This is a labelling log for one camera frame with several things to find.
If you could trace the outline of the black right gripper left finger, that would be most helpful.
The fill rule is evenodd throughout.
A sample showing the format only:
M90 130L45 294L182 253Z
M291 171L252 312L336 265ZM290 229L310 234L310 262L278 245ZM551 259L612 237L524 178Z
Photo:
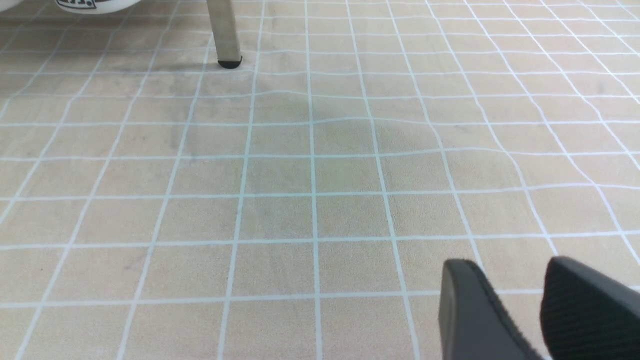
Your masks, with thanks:
M541 360L482 269L472 260L442 266L438 310L444 360Z

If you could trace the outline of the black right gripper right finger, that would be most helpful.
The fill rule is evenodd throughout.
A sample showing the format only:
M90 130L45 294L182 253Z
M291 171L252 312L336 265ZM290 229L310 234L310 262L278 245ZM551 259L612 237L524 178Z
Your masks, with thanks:
M640 294L571 257L547 264L540 322L554 360L640 357Z

